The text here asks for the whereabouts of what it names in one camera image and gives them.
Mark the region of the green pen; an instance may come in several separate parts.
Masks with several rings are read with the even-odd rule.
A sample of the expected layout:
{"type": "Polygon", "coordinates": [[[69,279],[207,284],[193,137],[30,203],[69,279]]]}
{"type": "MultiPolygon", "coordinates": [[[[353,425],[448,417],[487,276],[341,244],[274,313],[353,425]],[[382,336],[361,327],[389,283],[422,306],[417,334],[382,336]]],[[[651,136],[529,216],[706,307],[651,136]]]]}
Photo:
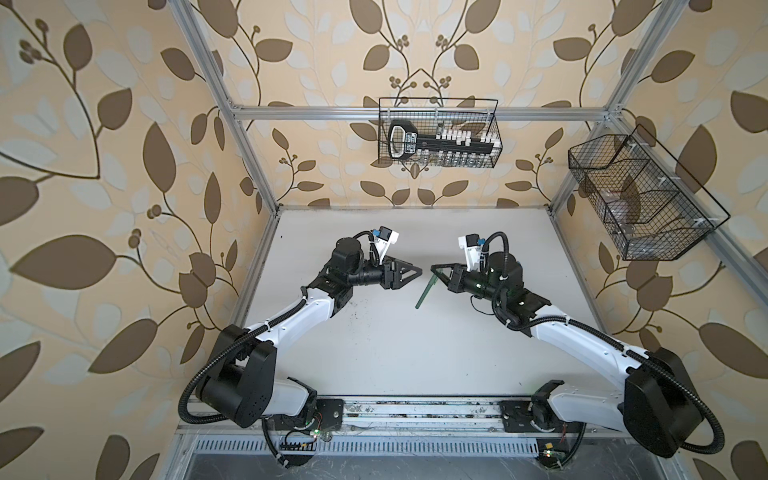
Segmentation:
{"type": "Polygon", "coordinates": [[[427,296],[429,295],[431,289],[436,285],[437,282],[438,282],[438,275],[437,274],[432,274],[432,276],[430,277],[429,281],[427,282],[424,290],[422,291],[422,293],[421,293],[421,295],[420,295],[420,297],[419,297],[419,299],[418,299],[418,301],[417,301],[417,303],[415,305],[416,309],[420,309],[421,308],[421,306],[425,302],[427,296]]]}

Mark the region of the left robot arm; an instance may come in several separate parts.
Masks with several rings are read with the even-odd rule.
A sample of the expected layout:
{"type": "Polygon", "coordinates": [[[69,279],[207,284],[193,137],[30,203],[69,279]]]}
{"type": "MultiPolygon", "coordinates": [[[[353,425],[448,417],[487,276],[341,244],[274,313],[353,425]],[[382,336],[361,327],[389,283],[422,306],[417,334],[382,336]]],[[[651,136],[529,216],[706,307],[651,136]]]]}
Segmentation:
{"type": "Polygon", "coordinates": [[[422,274],[421,268],[391,257],[394,235],[366,231],[336,242],[329,260],[296,303],[276,316],[245,328],[230,325],[220,332],[207,363],[182,391],[177,410],[191,425],[231,421],[248,428],[278,417],[292,428],[308,427],[316,418],[317,392],[295,379],[276,376],[278,354],[314,327],[330,320],[352,298],[355,288],[378,285],[399,290],[422,274]]]}

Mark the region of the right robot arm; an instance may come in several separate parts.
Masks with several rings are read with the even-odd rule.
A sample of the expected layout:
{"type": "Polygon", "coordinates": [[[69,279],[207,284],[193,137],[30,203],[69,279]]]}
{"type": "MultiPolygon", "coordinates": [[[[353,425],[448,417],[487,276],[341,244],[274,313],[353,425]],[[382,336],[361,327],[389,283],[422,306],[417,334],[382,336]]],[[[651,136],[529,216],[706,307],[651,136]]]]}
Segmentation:
{"type": "Polygon", "coordinates": [[[503,273],[507,259],[496,252],[488,269],[453,263],[435,264],[430,271],[449,291],[489,301],[492,316],[507,330],[558,348],[611,385],[591,390],[559,379],[546,382],[523,415],[532,427],[553,432],[566,424],[597,425],[629,434],[662,458],[679,450],[722,449],[722,427],[674,352],[632,346],[574,319],[525,287],[520,264],[503,273]]]}

